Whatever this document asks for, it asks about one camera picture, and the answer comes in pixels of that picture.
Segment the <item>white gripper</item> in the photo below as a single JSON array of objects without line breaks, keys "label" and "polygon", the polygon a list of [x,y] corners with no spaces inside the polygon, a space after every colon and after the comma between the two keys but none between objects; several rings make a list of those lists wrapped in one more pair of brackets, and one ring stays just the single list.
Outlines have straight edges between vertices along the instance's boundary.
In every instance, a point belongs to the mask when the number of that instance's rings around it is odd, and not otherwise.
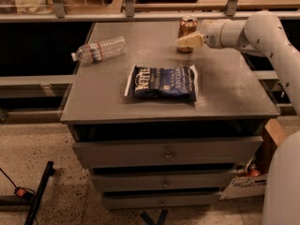
[{"label": "white gripper", "polygon": [[210,48],[222,49],[221,33],[225,23],[223,20],[203,20],[201,33],[195,31],[177,39],[177,46],[179,48],[201,48],[205,41]]}]

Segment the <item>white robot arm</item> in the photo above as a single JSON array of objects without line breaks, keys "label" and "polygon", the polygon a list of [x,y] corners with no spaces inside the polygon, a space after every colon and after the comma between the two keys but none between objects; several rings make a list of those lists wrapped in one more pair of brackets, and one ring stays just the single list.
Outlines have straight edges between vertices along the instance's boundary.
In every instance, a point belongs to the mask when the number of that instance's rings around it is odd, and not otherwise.
[{"label": "white robot arm", "polygon": [[300,52],[288,40],[273,12],[261,10],[246,20],[204,20],[201,30],[178,38],[178,48],[233,48],[265,56],[284,86],[297,115],[300,115]]}]

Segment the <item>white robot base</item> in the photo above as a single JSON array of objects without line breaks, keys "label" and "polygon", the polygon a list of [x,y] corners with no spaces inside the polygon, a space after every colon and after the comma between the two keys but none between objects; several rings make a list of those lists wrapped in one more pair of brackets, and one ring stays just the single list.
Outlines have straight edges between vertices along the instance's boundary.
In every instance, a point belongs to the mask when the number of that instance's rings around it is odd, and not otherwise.
[{"label": "white robot base", "polygon": [[286,138],[272,157],[262,225],[300,225],[300,132]]}]

